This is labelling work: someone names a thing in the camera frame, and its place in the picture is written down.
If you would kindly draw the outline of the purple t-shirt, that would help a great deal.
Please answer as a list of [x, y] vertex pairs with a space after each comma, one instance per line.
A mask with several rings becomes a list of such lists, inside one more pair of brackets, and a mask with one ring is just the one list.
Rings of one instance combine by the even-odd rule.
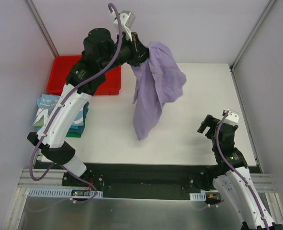
[[148, 48], [149, 58], [131, 67], [136, 77], [133, 126], [138, 140], [145, 139], [157, 125], [164, 105], [183, 95], [187, 81], [165, 44], [150, 42]]

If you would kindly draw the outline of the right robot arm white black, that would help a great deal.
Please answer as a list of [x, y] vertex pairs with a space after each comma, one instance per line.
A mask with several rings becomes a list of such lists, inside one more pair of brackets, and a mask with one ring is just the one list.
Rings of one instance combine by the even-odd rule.
[[252, 182], [243, 154], [235, 146], [239, 115], [223, 112], [222, 119], [207, 115], [198, 128], [212, 142], [216, 164], [205, 169], [195, 185], [205, 191], [216, 189], [237, 214], [243, 230], [283, 230], [275, 223]]

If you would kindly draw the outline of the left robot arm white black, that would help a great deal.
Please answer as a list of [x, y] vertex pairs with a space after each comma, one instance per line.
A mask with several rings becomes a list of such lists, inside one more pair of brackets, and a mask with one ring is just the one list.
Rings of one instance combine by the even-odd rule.
[[37, 132], [28, 134], [28, 140], [55, 164], [73, 174], [78, 186], [89, 182], [87, 167], [65, 142], [68, 130], [79, 111], [106, 81], [105, 73], [127, 63], [140, 66], [149, 57], [149, 49], [142, 44], [136, 32], [120, 32], [117, 42], [105, 28], [89, 32], [83, 41], [80, 60], [72, 67], [59, 101], [48, 121]]

